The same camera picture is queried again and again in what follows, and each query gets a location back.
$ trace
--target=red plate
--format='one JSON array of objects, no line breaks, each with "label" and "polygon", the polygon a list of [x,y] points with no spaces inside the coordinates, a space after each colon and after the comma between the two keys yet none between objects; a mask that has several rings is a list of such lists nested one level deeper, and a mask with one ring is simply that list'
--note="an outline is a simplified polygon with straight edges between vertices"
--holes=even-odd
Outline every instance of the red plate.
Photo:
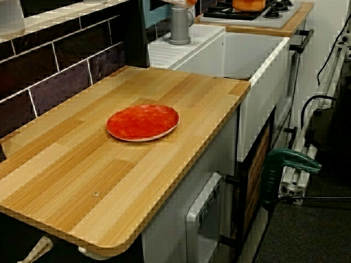
[{"label": "red plate", "polygon": [[179,123],[177,112],[163,105],[138,105],[119,111],[107,121],[108,132],[124,141],[150,141],[171,132]]}]

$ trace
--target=cable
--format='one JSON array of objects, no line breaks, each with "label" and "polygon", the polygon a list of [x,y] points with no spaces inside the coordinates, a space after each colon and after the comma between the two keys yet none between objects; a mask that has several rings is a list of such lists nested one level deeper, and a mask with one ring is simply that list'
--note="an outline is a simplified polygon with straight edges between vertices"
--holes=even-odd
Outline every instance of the cable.
[{"label": "cable", "polygon": [[315,95],[315,96],[312,96],[311,98],[309,98],[306,101],[306,103],[303,105],[303,107],[302,107],[302,111],[301,111],[301,129],[303,128],[303,118],[304,118],[306,107],[312,100],[314,100],[316,98],[330,99],[330,100],[336,101],[336,98],[330,97],[330,96],[327,96],[327,95]]},{"label": "cable", "polygon": [[351,197],[317,197],[317,196],[286,196],[276,199],[274,202],[284,200],[310,200],[310,201],[325,201],[325,202],[351,202]]},{"label": "cable", "polygon": [[317,74],[318,86],[320,86],[319,75],[321,74],[321,72],[323,71],[323,69],[325,68],[325,66],[327,65],[327,63],[328,63],[328,61],[329,61],[329,59],[330,59],[330,56],[331,56],[331,54],[332,54],[332,52],[333,52],[333,50],[334,50],[334,47],[335,47],[335,45],[336,45],[336,42],[338,41],[339,37],[340,37],[340,36],[342,35],[342,33],[344,32],[344,30],[345,30],[345,28],[346,28],[346,26],[347,26],[347,23],[348,23],[348,21],[350,20],[350,18],[351,18],[351,13],[349,14],[349,17],[347,18],[347,20],[346,20],[346,22],[345,22],[345,25],[343,26],[343,28],[342,28],[340,34],[336,37],[336,39],[335,39],[335,41],[334,41],[334,44],[333,44],[333,46],[332,46],[332,48],[331,48],[331,50],[330,50],[330,52],[329,52],[329,56],[328,56],[327,60],[325,61],[323,67],[320,69],[320,71],[319,71],[318,74]]}]

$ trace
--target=orange pot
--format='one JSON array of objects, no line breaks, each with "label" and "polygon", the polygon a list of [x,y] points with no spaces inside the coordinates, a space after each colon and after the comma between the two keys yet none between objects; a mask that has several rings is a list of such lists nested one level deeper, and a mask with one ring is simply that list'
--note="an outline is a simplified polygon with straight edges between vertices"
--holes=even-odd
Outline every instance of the orange pot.
[{"label": "orange pot", "polygon": [[233,7],[238,11],[261,11],[265,7],[265,0],[233,0]]}]

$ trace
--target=tile wall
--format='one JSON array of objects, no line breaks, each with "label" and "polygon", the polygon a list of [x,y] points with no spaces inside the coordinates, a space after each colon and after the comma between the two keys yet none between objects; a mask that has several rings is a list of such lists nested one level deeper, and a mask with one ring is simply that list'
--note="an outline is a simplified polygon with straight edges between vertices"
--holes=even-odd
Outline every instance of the tile wall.
[{"label": "tile wall", "polygon": [[126,64],[127,3],[0,43],[0,138]]},{"label": "tile wall", "polygon": [[171,31],[171,17],[146,28],[148,43]]}]

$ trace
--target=farmhouse sink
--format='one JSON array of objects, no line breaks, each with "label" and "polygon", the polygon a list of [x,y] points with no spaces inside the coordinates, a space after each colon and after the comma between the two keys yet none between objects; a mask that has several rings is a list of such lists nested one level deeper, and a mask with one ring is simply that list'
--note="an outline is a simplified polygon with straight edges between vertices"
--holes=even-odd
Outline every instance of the farmhouse sink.
[{"label": "farmhouse sink", "polygon": [[170,33],[151,42],[150,65],[251,82],[240,106],[236,159],[243,162],[278,100],[286,94],[290,39],[224,32],[220,26],[193,25],[189,32],[189,45],[170,45]]}]

